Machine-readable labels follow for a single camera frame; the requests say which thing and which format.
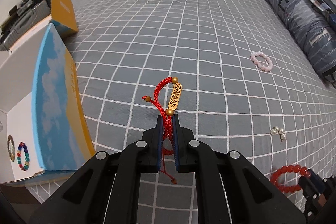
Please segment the white pearl earrings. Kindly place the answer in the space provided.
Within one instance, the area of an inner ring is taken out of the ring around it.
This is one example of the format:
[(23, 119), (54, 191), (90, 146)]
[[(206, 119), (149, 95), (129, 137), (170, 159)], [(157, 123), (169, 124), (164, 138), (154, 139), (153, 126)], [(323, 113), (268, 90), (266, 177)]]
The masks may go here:
[(278, 126), (274, 126), (270, 130), (271, 135), (278, 135), (281, 141), (284, 141), (286, 138), (286, 133), (283, 128), (279, 128)]

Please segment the white blue cardboard box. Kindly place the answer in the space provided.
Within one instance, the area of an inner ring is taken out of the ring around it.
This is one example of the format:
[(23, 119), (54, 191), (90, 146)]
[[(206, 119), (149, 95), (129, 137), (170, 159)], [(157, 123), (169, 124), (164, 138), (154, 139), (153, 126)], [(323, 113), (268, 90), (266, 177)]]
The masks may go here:
[(63, 42), (78, 31), (71, 0), (1, 53), (1, 183), (28, 185), (69, 176), (94, 154), (76, 65)]

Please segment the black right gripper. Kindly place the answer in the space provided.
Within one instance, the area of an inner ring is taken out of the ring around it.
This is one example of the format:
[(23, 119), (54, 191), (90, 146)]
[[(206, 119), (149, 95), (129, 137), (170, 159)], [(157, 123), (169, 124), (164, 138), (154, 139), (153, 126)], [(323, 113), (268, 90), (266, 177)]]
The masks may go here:
[(321, 178), (311, 169), (299, 179), (299, 186), (306, 199), (303, 215), (306, 223), (336, 223), (335, 175)]

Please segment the grey checked bed sheet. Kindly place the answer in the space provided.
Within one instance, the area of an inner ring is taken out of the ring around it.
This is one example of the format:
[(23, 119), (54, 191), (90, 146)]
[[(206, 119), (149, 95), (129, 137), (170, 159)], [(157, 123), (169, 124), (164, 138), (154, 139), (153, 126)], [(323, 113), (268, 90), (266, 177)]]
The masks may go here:
[(142, 96), (176, 76), (180, 124), (213, 149), (238, 150), (266, 176), (286, 164), (335, 174), (335, 89), (266, 0), (72, 2), (79, 33), (66, 45), (97, 150), (153, 127)]

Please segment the blue grey rolled duvet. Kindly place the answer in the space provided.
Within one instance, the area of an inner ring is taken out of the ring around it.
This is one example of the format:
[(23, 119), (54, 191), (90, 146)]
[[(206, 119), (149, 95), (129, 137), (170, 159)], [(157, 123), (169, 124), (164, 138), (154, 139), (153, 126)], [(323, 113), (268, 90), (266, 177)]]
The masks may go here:
[(266, 0), (281, 18), (313, 69), (335, 85), (335, 30), (311, 0)]

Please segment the grey suitcase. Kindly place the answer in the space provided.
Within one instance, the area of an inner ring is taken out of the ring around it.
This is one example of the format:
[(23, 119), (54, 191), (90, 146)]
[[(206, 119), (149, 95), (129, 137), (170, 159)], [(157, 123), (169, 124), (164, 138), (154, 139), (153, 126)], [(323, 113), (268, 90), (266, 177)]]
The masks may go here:
[(21, 16), (7, 22), (4, 27), (1, 27), (1, 51), (8, 51), (30, 28), (48, 17), (50, 13), (47, 2), (42, 1)]

